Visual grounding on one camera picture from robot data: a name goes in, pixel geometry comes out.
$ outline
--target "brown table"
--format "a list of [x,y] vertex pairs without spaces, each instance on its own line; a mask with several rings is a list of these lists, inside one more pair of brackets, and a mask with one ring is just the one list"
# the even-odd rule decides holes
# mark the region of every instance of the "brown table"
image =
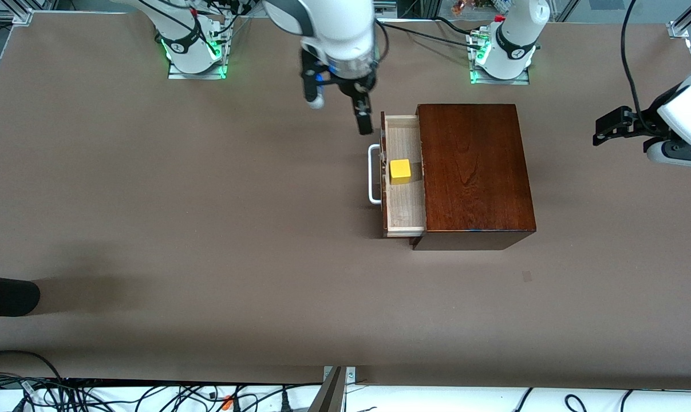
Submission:
[[[307,107],[296,37],[256,20],[229,79],[168,81],[143,15],[37,14],[0,65],[0,276],[42,279],[45,305],[0,318],[0,349],[84,377],[691,388],[691,169],[591,146],[631,102],[619,31],[547,26],[531,86],[471,85],[465,50],[390,34],[374,112],[516,104],[538,227],[418,252],[380,237],[377,135],[335,89]],[[628,42],[645,105],[691,71],[661,25]]]

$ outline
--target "wooden cabinet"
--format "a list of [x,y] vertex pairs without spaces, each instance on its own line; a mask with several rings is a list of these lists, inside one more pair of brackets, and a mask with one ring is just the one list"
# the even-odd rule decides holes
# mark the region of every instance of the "wooden cabinet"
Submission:
[[[385,237],[415,250],[502,250],[536,232],[515,105],[424,104],[381,113]],[[392,185],[389,161],[412,179]]]

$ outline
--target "black cylinder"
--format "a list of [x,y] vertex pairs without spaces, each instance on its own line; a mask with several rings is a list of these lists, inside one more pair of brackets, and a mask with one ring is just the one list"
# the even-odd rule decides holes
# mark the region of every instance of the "black cylinder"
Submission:
[[0,316],[24,316],[40,301],[40,288],[26,280],[0,278]]

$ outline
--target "drawer handle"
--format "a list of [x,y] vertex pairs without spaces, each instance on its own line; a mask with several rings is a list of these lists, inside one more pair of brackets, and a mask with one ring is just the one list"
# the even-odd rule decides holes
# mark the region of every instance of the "drawer handle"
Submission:
[[380,149],[379,143],[368,146],[368,199],[372,204],[381,204],[381,199],[373,197],[373,149]]

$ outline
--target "yellow cube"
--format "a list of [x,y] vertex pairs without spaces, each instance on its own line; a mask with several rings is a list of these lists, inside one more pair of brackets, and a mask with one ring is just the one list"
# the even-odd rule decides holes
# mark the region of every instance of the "yellow cube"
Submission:
[[398,159],[389,163],[390,183],[403,185],[411,181],[409,159]]

